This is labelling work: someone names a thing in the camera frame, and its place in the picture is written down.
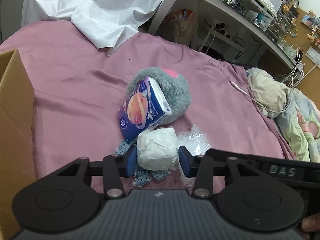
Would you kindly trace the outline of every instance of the pink bedsheet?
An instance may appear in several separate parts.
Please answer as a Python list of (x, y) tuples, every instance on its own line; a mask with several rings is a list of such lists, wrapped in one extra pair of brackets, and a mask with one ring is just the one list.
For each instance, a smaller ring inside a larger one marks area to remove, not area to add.
[[(143, 33), (108, 57), (67, 21), (26, 26), (1, 44), (0, 51), (13, 48), (19, 49), (35, 89), (34, 157), (39, 177), (80, 156), (97, 161), (114, 152), (122, 140), (116, 112), (125, 88), (138, 70), (149, 66), (173, 69), (189, 82), (192, 103), (174, 122), (177, 133), (194, 123), (214, 148), (291, 158), (273, 122), (230, 84), (229, 80), (248, 91), (242, 67)], [(100, 185), (100, 179), (93, 180), (99, 191)], [(178, 174), (150, 185), (180, 186)]]

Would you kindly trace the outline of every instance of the white plastic sheet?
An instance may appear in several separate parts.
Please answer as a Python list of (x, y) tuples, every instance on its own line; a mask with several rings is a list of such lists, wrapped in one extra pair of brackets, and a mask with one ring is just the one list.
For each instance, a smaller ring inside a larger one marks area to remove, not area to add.
[(112, 54), (138, 32), (162, 0), (35, 0), (43, 20), (71, 21), (98, 49)]

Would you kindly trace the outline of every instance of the blue crocheted cloth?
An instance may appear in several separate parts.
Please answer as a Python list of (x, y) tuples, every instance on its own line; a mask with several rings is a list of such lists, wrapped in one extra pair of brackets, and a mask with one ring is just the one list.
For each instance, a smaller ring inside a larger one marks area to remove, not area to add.
[[(129, 150), (131, 145), (135, 144), (128, 144), (123, 140), (115, 153), (123, 155)], [(136, 187), (142, 187), (143, 185), (148, 184), (152, 177), (156, 180), (163, 180), (168, 177), (169, 174), (170, 171), (150, 171), (138, 166), (137, 164), (133, 185)]]

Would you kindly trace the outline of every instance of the blue carton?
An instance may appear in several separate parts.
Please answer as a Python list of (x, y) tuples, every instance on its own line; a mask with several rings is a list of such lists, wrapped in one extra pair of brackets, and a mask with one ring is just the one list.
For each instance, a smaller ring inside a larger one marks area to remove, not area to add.
[(117, 119), (125, 141), (131, 143), (144, 130), (156, 128), (170, 115), (171, 108), (159, 84), (145, 77), (124, 102)]

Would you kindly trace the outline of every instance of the gray plush toy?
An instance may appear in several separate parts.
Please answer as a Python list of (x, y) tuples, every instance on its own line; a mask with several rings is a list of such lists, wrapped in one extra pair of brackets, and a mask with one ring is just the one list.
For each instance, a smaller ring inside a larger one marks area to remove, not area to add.
[(182, 116), (191, 104), (189, 84), (187, 80), (171, 69), (148, 67), (140, 70), (127, 86), (127, 94), (132, 94), (137, 89), (137, 84), (146, 76), (155, 79), (171, 107), (172, 115), (163, 124), (171, 123)]

